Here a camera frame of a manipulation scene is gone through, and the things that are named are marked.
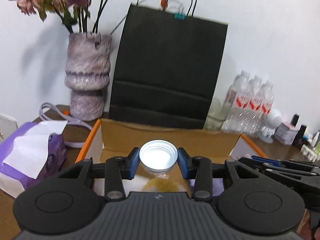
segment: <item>metal screw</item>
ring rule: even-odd
[[[123,194],[118,190],[113,190],[108,192],[107,197],[111,199],[119,199],[123,196]]]
[[[210,193],[206,190],[197,190],[195,192],[195,196],[197,198],[208,198],[208,197],[210,197]]]

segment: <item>white wall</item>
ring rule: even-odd
[[[189,0],[181,1],[188,7]],[[136,0],[109,1],[100,19],[102,33],[116,26],[130,2]],[[93,0],[93,18],[98,3]],[[158,7],[159,0],[146,4]],[[288,120],[298,113],[310,132],[320,128],[320,0],[198,0],[195,16],[229,23],[218,98],[244,69],[274,83],[274,105]],[[113,67],[122,27],[113,36]],[[0,0],[0,114],[21,125],[37,117],[44,101],[69,103],[67,45],[68,32],[56,15],[42,23],[38,16],[21,14],[15,2]]]

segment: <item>pack of water bottles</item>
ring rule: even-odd
[[[223,131],[241,132],[258,136],[264,120],[273,104],[273,85],[267,81],[262,84],[262,78],[257,75],[249,80],[250,74],[241,71],[228,89],[222,112],[226,120]]]

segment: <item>black paper bag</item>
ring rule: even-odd
[[[131,5],[116,61],[109,117],[201,129],[216,86],[227,27]]]

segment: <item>black bottle cap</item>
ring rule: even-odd
[[[292,117],[292,120],[291,120],[291,123],[294,127],[297,125],[298,123],[298,120],[299,120],[299,115],[298,114],[295,114],[293,117]]]

